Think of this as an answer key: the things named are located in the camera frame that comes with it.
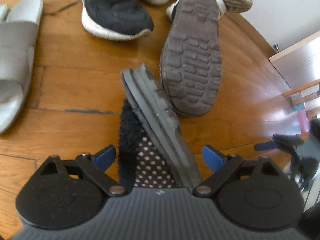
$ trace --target fuzzy black lining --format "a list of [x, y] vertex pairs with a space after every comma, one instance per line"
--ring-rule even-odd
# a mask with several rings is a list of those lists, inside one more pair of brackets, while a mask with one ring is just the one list
[[119, 135], [119, 180], [120, 184], [131, 191], [137, 168], [137, 148], [142, 140], [142, 125], [127, 99], [124, 100], [120, 116]]

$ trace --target gray slide sandal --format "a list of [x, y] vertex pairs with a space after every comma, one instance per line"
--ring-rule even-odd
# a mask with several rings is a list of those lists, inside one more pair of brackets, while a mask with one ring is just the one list
[[42, 10], [42, 0], [21, 0], [6, 17], [8, 7], [0, 5], [0, 134], [13, 123], [29, 92]]
[[145, 65], [123, 71], [121, 79], [134, 113], [170, 166], [177, 186], [192, 190], [203, 179], [195, 156], [181, 134], [179, 119], [161, 86]]

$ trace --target wooden baseboard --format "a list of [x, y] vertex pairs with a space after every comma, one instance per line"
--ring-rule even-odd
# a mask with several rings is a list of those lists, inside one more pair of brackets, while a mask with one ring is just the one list
[[244, 33], [249, 36], [249, 38], [258, 46], [266, 57], [270, 58], [276, 54], [273, 47], [241, 14], [227, 12], [225, 15], [241, 27]]

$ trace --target gray ribbed surface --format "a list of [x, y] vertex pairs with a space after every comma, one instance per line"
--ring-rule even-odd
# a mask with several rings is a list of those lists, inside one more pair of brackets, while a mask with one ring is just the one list
[[142, 189], [107, 201], [92, 220], [66, 230], [25, 226], [12, 240], [306, 240], [295, 229], [256, 233], [226, 220], [212, 201], [186, 188]]

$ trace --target white wall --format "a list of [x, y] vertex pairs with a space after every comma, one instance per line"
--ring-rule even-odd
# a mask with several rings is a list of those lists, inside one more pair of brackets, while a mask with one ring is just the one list
[[253, 0], [242, 15], [280, 51], [320, 30], [320, 0]]

